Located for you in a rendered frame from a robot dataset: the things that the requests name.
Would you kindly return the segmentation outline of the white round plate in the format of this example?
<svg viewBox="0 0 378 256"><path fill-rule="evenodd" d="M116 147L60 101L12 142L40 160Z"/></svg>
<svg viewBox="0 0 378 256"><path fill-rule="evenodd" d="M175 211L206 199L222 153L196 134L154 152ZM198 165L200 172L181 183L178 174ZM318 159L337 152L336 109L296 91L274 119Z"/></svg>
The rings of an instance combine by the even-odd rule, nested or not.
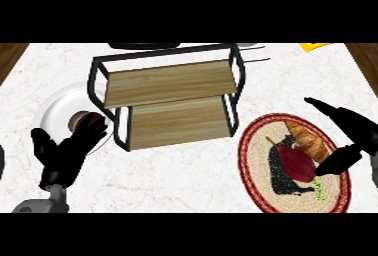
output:
<svg viewBox="0 0 378 256"><path fill-rule="evenodd" d="M42 128L57 144L61 144L73 135L69 123L80 111L98 112L104 115L89 98L86 82L72 84L51 95L36 112L32 127Z"/></svg>

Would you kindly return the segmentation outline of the yellow flat object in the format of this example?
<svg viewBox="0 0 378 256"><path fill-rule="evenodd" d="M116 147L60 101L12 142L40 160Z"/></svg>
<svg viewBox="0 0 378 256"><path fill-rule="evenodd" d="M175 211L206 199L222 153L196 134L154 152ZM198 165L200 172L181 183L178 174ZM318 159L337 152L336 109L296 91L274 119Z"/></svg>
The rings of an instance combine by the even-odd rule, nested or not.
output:
<svg viewBox="0 0 378 256"><path fill-rule="evenodd" d="M327 43L300 43L300 47L303 48L306 53L311 53L315 49L327 46Z"/></svg>

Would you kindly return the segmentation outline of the black round pan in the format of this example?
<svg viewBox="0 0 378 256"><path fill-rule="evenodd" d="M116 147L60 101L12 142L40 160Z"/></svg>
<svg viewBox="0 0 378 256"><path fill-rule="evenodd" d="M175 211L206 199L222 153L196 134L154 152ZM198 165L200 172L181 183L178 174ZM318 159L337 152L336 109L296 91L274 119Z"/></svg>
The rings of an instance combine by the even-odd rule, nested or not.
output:
<svg viewBox="0 0 378 256"><path fill-rule="evenodd" d="M123 50L160 50L178 48L181 43L108 43L108 45Z"/></svg>

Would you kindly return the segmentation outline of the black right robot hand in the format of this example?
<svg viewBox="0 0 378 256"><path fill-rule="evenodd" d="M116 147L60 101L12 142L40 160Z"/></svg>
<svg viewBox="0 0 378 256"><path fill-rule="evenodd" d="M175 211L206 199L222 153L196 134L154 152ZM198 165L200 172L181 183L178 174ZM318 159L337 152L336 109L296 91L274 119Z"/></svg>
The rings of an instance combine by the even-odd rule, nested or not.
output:
<svg viewBox="0 0 378 256"><path fill-rule="evenodd" d="M333 152L317 168L318 176L340 175L362 159L362 151L371 156L378 153L378 124L345 107L336 108L312 97L305 101L330 117L354 141Z"/></svg>

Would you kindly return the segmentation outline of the black-framed wooden tiered shelf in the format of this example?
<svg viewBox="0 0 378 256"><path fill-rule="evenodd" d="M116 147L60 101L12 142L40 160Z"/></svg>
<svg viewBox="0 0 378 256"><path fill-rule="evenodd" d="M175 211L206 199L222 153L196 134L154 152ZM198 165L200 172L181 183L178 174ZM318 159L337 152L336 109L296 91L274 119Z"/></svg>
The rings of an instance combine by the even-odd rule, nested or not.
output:
<svg viewBox="0 0 378 256"><path fill-rule="evenodd" d="M224 60L111 72L113 61L227 49ZM113 122L128 122L114 137L126 150L160 147L235 135L237 105L246 85L241 50L234 43L100 56L92 61L88 94Z"/></svg>

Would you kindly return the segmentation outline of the woven red-rimmed oval placemat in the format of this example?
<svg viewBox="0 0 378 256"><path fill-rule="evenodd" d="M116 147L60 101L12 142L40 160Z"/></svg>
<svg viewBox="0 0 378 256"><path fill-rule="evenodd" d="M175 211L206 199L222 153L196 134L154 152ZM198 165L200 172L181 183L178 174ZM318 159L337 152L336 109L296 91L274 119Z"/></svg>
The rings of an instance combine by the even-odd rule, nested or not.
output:
<svg viewBox="0 0 378 256"><path fill-rule="evenodd" d="M294 187L286 189L284 194L274 191L269 160L275 147L266 138L284 144L290 135L287 121L299 123L323 139L328 153L337 149L324 131L303 118L287 113L272 113L259 117L246 128L238 148L241 178L252 199L263 212L346 213L352 197L349 172L318 178L324 200L317 200L315 191L303 192L311 188L309 183L294 181Z"/></svg>

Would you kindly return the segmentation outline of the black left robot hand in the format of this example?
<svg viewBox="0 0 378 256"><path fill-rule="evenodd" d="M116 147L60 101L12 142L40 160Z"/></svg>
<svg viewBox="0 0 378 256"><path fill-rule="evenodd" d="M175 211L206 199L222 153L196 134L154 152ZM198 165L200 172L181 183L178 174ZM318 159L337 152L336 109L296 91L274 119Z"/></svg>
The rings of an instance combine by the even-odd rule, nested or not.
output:
<svg viewBox="0 0 378 256"><path fill-rule="evenodd" d="M46 190L55 184L69 188L77 179L86 156L107 136L105 117L89 112L74 133L57 144L42 128L32 130L35 156L43 164L39 187Z"/></svg>

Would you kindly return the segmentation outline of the brown chocolate cupcake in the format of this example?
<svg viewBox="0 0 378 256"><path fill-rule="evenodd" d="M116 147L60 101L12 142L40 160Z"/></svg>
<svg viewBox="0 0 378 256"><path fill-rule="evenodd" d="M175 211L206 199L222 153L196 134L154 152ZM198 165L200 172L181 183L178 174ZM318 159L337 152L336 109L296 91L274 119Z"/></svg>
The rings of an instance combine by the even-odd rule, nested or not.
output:
<svg viewBox="0 0 378 256"><path fill-rule="evenodd" d="M85 119L88 117L88 115L91 114L89 111L79 111L72 119L70 119L70 122L69 122L69 129L72 132L76 132L77 128L82 126L82 123L85 122ZM95 113L94 114L94 117L88 123L88 127L94 127L95 126L95 123L101 120L103 118L103 115L100 113Z"/></svg>

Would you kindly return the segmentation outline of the golden brown croissant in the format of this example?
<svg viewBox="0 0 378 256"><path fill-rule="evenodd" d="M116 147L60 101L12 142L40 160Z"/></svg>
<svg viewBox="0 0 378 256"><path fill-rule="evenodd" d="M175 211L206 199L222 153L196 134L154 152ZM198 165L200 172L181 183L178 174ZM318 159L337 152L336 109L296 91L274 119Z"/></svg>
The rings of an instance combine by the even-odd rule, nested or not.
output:
<svg viewBox="0 0 378 256"><path fill-rule="evenodd" d="M305 152L317 163L323 163L330 156L324 139L300 123L287 120L286 126L294 137L294 148Z"/></svg>

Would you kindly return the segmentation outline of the dark red beet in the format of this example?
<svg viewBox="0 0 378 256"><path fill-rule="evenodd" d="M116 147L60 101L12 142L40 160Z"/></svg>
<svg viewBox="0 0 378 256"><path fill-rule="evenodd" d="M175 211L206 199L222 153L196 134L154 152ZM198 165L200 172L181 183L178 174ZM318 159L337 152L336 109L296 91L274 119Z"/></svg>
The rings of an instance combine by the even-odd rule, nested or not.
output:
<svg viewBox="0 0 378 256"><path fill-rule="evenodd" d="M317 193L317 200L325 200L323 185L317 176L317 166L311 156L293 148L294 137L272 143L269 151L269 167L274 192L278 195L302 195L306 192Z"/></svg>

